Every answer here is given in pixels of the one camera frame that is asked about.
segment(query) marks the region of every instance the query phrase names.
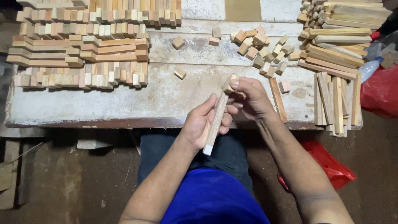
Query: white painted end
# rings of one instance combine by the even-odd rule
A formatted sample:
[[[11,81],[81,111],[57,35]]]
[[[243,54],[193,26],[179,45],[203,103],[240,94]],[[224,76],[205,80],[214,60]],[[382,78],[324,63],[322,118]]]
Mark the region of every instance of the white painted end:
[[[211,151],[213,150],[213,146],[206,145],[205,148],[203,149],[203,154],[205,155],[211,155]]]

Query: black pants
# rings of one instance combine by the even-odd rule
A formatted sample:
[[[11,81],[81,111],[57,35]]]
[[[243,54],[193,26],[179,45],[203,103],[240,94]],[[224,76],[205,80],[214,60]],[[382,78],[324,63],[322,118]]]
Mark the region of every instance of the black pants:
[[[138,185],[149,175],[167,153],[181,129],[143,129],[141,133],[141,157],[138,169]],[[188,170],[208,167],[231,174],[253,195],[252,179],[248,172],[247,153],[241,143],[240,130],[230,130],[219,135],[211,156],[200,151]]]

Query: man's right hand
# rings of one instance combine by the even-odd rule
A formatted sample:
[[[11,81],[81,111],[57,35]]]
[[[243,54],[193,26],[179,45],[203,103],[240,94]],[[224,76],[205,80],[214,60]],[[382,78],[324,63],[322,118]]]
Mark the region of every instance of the man's right hand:
[[[239,77],[239,79],[232,79],[230,86],[235,90],[230,95],[230,98],[234,99],[232,105],[242,109],[247,119],[253,121],[267,119],[276,113],[259,80]]]

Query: person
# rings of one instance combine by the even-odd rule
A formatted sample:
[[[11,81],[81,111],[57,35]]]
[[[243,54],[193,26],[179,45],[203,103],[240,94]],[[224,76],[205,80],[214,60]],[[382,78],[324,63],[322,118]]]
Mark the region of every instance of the person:
[[[229,97],[211,156],[200,150],[214,118],[214,93],[188,113],[179,133],[157,129],[141,136],[139,186],[119,223],[269,223],[252,196],[239,137],[227,134],[231,115],[238,110],[257,123],[303,223],[353,223],[322,168],[274,111],[260,81],[239,77],[230,86],[235,93]]]

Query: fingernail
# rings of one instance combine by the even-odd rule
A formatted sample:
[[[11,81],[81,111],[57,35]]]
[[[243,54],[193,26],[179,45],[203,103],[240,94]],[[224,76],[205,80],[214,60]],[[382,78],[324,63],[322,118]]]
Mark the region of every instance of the fingernail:
[[[229,85],[230,85],[232,88],[238,87],[238,85],[239,85],[239,79],[231,79],[231,81],[229,82]]]

